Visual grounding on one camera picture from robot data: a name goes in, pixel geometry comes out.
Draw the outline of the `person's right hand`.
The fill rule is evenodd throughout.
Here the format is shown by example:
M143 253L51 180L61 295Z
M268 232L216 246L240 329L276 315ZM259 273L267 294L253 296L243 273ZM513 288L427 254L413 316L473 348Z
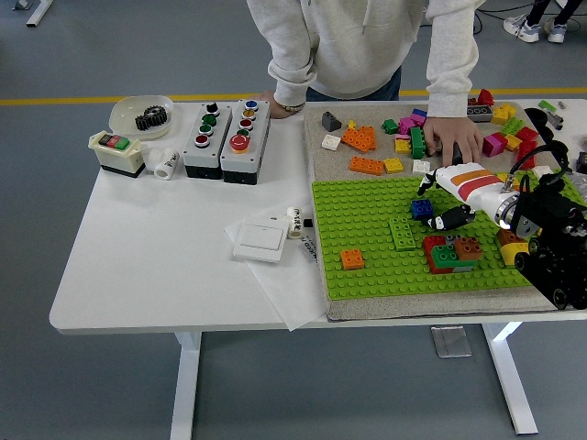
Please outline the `person's right hand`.
M270 116L273 119L284 119L289 116L293 116L301 110L301 107L289 110L284 108L281 104L277 103L274 99L274 91L267 90L263 93L252 95L250 100L254 101L266 101L270 105Z

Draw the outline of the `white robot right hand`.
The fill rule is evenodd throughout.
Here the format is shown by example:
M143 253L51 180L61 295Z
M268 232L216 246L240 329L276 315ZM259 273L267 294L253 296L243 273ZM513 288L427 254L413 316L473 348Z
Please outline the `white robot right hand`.
M501 228L511 228L519 191L507 186L479 163L441 167L427 173L417 195L423 195L434 183L473 211L484 211Z

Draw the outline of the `person's left hand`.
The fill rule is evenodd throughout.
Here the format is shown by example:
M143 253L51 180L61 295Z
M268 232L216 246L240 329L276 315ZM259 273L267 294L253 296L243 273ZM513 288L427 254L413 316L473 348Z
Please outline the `person's left hand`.
M464 163L478 162L482 152L481 131L468 117L432 117L423 127L429 154L437 151L437 142L442 144L442 165L450 166L454 146L457 145Z

